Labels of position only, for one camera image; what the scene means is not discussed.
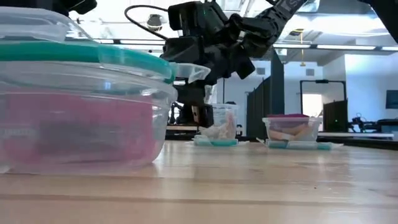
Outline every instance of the food container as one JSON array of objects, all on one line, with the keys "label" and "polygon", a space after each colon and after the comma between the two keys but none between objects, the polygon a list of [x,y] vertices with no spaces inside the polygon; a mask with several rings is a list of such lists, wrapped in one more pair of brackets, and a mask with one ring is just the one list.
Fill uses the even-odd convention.
[{"label": "food container", "polygon": [[221,126],[227,122],[227,114],[230,113],[234,117],[235,126],[238,123],[238,105],[231,104],[214,104],[213,106],[213,117],[214,125]]},{"label": "food container", "polygon": [[321,118],[263,118],[268,138],[275,141],[313,141],[318,137]]},{"label": "food container", "polygon": [[0,7],[0,20],[0,164],[79,172],[159,155],[175,65],[96,43],[43,9]]}]

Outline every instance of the container lid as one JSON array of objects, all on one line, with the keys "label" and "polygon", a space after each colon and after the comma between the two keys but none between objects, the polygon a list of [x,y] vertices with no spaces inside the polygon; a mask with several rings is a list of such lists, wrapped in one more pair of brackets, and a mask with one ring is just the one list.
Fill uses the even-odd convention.
[{"label": "container lid", "polygon": [[71,19],[56,12],[0,7],[0,21],[0,61],[3,62],[95,63],[166,83],[175,79],[175,65],[144,52],[99,44]]},{"label": "container lid", "polygon": [[170,107],[177,99],[172,85],[150,78],[95,67],[53,62],[0,62],[2,95],[56,93],[130,100],[151,96],[151,104]]},{"label": "container lid", "polygon": [[225,104],[212,104],[212,107],[216,108],[216,109],[234,109],[234,110],[237,110],[239,108],[239,105],[233,105],[233,104],[225,103]]},{"label": "container lid", "polygon": [[322,118],[313,118],[313,117],[306,117],[306,118],[298,118],[298,117],[278,117],[278,118],[263,118],[262,122],[270,123],[271,121],[274,122],[322,122]]}]

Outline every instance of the table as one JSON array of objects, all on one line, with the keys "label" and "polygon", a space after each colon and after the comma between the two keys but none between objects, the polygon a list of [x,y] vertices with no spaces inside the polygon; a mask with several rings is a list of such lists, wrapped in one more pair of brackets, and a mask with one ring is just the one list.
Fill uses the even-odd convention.
[{"label": "table", "polygon": [[392,133],[318,133],[320,137],[393,138]]},{"label": "table", "polygon": [[0,175],[1,223],[396,223],[398,152],[167,142],[141,170]]}]

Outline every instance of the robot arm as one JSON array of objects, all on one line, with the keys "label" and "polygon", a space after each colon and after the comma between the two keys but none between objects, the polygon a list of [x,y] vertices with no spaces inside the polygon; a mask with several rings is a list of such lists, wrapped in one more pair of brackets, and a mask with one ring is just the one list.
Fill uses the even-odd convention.
[{"label": "robot arm", "polygon": [[176,86],[182,103],[203,104],[204,86],[236,72],[242,79],[254,70],[251,57],[262,57],[279,38],[286,23],[307,0],[280,0],[255,18],[233,14],[229,19],[212,2],[186,2],[169,7],[173,30],[179,38],[165,42],[162,57],[169,62],[195,63],[211,69],[205,80]]},{"label": "robot arm", "polygon": [[398,0],[359,0],[368,3],[398,43]]}]

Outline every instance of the wall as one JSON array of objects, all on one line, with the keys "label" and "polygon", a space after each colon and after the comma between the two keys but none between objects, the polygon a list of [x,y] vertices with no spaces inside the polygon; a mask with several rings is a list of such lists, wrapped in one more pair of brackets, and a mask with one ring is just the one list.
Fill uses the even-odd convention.
[{"label": "wall", "polygon": [[398,54],[346,55],[348,118],[361,113],[368,121],[398,117],[386,109],[386,90],[398,90]]},{"label": "wall", "polygon": [[[225,102],[234,101],[240,106],[238,124],[242,124],[246,134],[246,107],[247,93],[257,88],[263,79],[271,75],[271,63],[266,61],[254,61],[254,66],[265,67],[266,75],[258,75],[256,72],[241,80],[237,74],[225,79]],[[306,63],[301,67],[299,62],[290,62],[285,65],[285,114],[300,113],[300,80],[322,79],[323,71],[314,62]],[[315,69],[314,77],[306,77],[307,68]],[[304,93],[322,93],[322,87],[316,84],[305,84]],[[223,80],[217,83],[217,102],[223,102]]]},{"label": "wall", "polygon": [[[345,56],[331,61],[323,67],[323,77],[327,80],[346,81]],[[344,88],[340,83],[323,84],[323,103],[344,100]]]}]

